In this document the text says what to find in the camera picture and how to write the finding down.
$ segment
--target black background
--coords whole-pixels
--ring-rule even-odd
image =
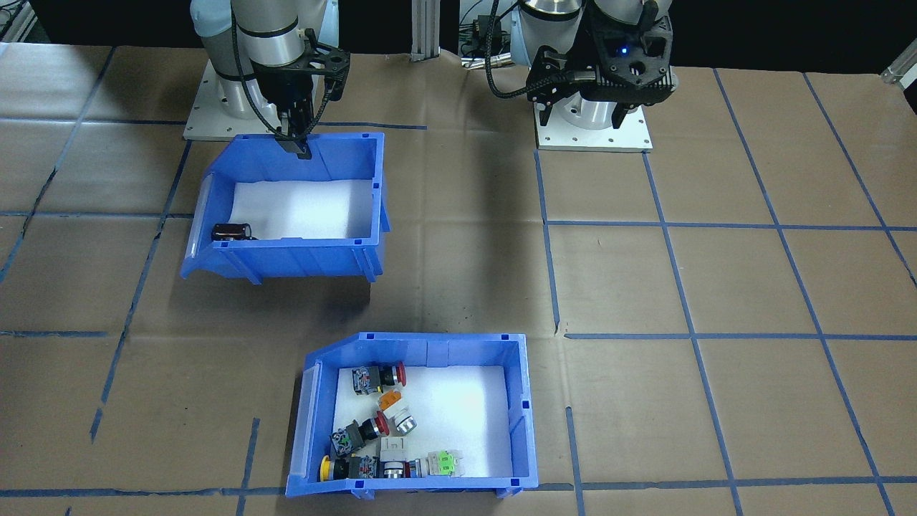
[[[55,43],[200,46],[189,0],[31,3]],[[410,50],[410,0],[340,0],[339,6],[345,50]],[[441,46],[455,51],[459,0],[442,0],[441,13]],[[676,66],[879,73],[917,37],[917,0],[675,0],[669,13]]]

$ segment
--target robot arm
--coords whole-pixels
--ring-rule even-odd
[[[678,86],[669,67],[670,5],[671,0],[522,0],[512,47],[514,61],[531,67],[525,88],[497,91],[487,56],[491,89],[501,97],[527,95],[541,110],[542,126],[554,105],[579,94],[592,108],[603,106],[597,112],[607,112],[618,129],[628,112],[666,100]],[[494,1],[492,14],[496,7]]]
[[[306,142],[329,101],[344,91],[350,55],[318,41],[326,0],[194,0],[192,16],[224,92],[236,92],[281,146],[309,159]],[[313,107],[313,76],[325,93]],[[274,104],[279,127],[262,114]]]

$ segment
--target foam insert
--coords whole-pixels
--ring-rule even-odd
[[[407,386],[398,388],[411,407],[417,427],[408,433],[408,457],[437,450],[460,450],[463,477],[511,477],[509,408],[503,368],[498,365],[407,367]],[[353,392],[350,369],[337,377],[335,430],[362,423],[376,413],[381,394]],[[392,435],[397,431],[392,428]],[[380,439],[357,452],[379,456]]]
[[[367,238],[372,181],[236,183],[229,222],[248,223],[258,240]]]

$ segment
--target black cable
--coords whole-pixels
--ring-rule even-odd
[[[477,7],[478,4],[480,4],[480,3],[483,2],[483,1],[484,1],[484,0],[478,0],[477,2],[474,3],[474,6],[469,7],[468,10],[465,11],[465,16],[463,16],[463,17],[461,18],[461,20],[458,21],[458,24],[461,25],[462,22],[465,21],[465,18],[468,16],[468,13],[471,12],[471,9]]]
[[[493,67],[491,66],[491,45],[493,44],[493,27],[496,25],[497,17],[497,7],[500,5],[500,0],[493,0],[493,7],[491,7],[491,23],[487,27],[487,42],[484,47],[484,73],[487,75],[487,85],[491,88],[491,93],[493,93],[497,98],[514,98],[519,95],[525,95],[529,92],[533,92],[537,89],[543,88],[549,84],[559,82],[558,77],[555,75],[549,75],[544,79],[532,83],[528,86],[513,90],[511,92],[502,92],[497,89],[497,84],[493,81]]]
[[[515,9],[516,6],[519,5],[519,3],[520,3],[521,1],[522,1],[522,0],[516,0],[515,2],[513,2],[513,4],[510,6],[510,8],[509,8],[509,9],[506,9],[505,11],[503,11],[503,14],[501,14],[500,17],[497,18],[497,21],[500,21],[500,20],[504,19],[504,18],[506,17],[506,15],[510,14],[510,11],[512,11],[513,9]]]
[[[318,111],[315,113],[315,116],[312,117],[312,122],[309,123],[309,127],[305,128],[302,134],[290,135],[287,136],[282,132],[275,129],[271,123],[261,115],[261,112],[255,106],[254,99],[251,98],[251,92],[249,91],[249,83],[245,80],[245,74],[242,72],[242,59],[238,55],[238,35],[236,34],[236,29],[238,28],[238,23],[236,22],[236,12],[232,11],[232,53],[233,57],[236,59],[236,72],[238,73],[238,80],[242,82],[242,91],[245,92],[245,98],[249,101],[249,106],[252,111],[255,112],[255,115],[258,116],[258,120],[264,124],[264,127],[267,128],[274,137],[283,140],[283,141],[298,141],[304,138],[307,134],[312,132],[312,129],[315,129],[315,126],[318,125],[318,119],[322,117],[322,113],[325,112],[325,106],[327,106],[328,101],[331,99],[331,90],[327,89],[325,94],[322,95],[322,104],[319,106]]]

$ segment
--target orange component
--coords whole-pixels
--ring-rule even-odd
[[[401,393],[397,390],[390,390],[379,398],[379,408],[382,410],[388,409],[397,403],[399,399],[401,399]]]

